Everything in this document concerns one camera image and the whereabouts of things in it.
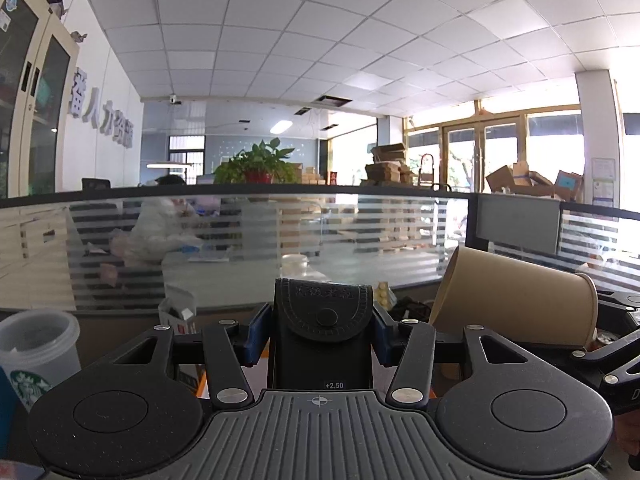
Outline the beige glass door cabinet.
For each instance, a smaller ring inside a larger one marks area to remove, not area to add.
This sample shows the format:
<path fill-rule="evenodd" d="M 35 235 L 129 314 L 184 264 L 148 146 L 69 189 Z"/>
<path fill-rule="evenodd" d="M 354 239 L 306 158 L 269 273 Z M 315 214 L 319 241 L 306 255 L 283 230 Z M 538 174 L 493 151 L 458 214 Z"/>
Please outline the beige glass door cabinet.
<path fill-rule="evenodd" d="M 78 44 L 47 0 L 1 0 L 1 196 L 62 186 Z"/>

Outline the frosted glass desk partition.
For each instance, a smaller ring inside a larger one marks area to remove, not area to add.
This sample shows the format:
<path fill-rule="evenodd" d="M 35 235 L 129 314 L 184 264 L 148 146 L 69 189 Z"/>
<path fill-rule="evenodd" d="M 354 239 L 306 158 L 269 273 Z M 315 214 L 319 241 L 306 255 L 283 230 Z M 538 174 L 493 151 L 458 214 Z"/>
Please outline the frosted glass desk partition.
<path fill-rule="evenodd" d="M 201 310 L 268 300 L 277 278 L 404 288 L 437 282 L 464 244 L 468 194 L 424 188 L 225 184 L 10 198 L 6 310 Z"/>

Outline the potted green plant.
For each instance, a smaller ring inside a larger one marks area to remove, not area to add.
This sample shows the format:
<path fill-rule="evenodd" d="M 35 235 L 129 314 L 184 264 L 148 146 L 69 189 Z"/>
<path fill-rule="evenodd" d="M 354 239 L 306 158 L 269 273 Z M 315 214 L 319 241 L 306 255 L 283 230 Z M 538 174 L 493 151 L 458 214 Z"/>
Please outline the potted green plant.
<path fill-rule="evenodd" d="M 222 162 L 214 171 L 216 184 L 288 184 L 297 181 L 290 162 L 294 148 L 282 148 L 278 138 L 254 143 Z"/>

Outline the black leather pouch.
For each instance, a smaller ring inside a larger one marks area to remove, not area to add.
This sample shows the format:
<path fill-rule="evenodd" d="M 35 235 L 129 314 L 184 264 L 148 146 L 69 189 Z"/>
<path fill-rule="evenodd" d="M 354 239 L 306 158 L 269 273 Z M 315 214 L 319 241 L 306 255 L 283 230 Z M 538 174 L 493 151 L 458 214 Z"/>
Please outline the black leather pouch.
<path fill-rule="evenodd" d="M 279 278 L 270 322 L 268 387 L 372 388 L 372 318 L 369 285 Z"/>

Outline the clear Starbucks plastic cup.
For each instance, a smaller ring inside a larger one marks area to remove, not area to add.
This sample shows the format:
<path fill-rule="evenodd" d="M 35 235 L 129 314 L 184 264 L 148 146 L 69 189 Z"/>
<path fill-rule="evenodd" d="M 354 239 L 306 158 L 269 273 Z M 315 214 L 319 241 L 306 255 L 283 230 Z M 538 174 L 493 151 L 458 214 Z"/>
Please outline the clear Starbucks plastic cup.
<path fill-rule="evenodd" d="M 23 311 L 1 322 L 1 368 L 26 411 L 81 370 L 79 335 L 77 318 L 63 311 Z"/>

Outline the small white product carton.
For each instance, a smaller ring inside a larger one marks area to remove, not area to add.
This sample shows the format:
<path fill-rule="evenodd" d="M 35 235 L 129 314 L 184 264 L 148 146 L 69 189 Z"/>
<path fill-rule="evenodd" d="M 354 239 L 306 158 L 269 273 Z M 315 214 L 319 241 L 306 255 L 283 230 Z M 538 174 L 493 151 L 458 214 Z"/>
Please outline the small white product carton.
<path fill-rule="evenodd" d="M 165 298 L 158 305 L 158 317 L 177 335 L 195 334 L 198 302 L 192 292 L 175 285 L 165 285 Z"/>

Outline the yellow pill blister pack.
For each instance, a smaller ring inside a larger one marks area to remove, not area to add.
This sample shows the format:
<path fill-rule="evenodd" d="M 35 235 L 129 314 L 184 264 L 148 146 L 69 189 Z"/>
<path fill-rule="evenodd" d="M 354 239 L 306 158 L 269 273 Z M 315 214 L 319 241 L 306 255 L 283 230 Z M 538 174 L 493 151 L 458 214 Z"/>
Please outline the yellow pill blister pack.
<path fill-rule="evenodd" d="M 374 302 L 386 311 L 397 304 L 397 297 L 387 282 L 378 282 L 374 288 Z"/>

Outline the grey partition panel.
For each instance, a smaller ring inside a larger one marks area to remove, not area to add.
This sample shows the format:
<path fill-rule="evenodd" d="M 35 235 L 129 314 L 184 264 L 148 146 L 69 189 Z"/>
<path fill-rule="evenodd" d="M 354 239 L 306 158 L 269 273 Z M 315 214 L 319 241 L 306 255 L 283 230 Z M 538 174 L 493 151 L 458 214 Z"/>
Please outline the grey partition panel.
<path fill-rule="evenodd" d="M 526 195 L 478 196 L 476 236 L 488 242 L 554 254 L 559 246 L 561 203 Z"/>

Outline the tan paper cup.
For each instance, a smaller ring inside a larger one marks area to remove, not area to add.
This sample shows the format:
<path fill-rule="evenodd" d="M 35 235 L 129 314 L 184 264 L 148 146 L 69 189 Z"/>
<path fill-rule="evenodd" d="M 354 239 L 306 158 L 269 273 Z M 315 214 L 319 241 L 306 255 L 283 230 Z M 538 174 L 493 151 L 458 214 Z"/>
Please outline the tan paper cup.
<path fill-rule="evenodd" d="M 475 324 L 526 344 L 588 347 L 597 318 L 588 275 L 462 246 L 449 260 L 428 322 L 454 335 Z"/>

